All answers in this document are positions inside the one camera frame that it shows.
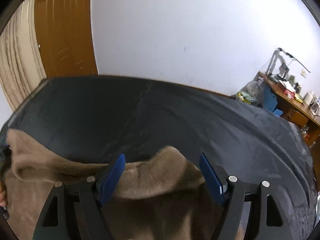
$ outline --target hand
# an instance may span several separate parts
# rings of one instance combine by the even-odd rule
[[[7,192],[3,182],[0,182],[0,206],[5,207],[7,205]]]

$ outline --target desk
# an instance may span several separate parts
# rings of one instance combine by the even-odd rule
[[[279,88],[277,83],[274,83],[270,78],[268,78],[264,73],[258,72],[258,75],[264,79],[264,81],[270,86],[272,91],[276,94],[278,99],[282,99],[282,105],[286,105],[286,109],[281,117],[286,118],[289,111],[296,110],[308,118],[309,129],[309,140],[307,145],[310,146],[320,135],[320,117],[314,116],[311,112],[310,107],[304,102],[301,104],[294,98],[290,99],[287,95]]]

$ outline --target wooden door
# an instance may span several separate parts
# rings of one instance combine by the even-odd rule
[[[35,28],[47,77],[98,74],[90,0],[35,0]]]

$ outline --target brown blanket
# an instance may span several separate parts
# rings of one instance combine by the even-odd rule
[[[20,240],[31,240],[53,184],[80,181],[104,164],[66,160],[20,130],[9,130],[7,142],[12,148],[5,176],[8,223]],[[148,161],[127,163],[102,211],[115,240],[188,240],[210,239],[222,208],[212,202],[201,172],[177,149],[166,147]]]

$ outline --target white power socket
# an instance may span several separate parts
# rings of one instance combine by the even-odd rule
[[[301,72],[300,72],[301,76],[303,76],[304,78],[307,77],[307,72],[305,69],[302,69]]]

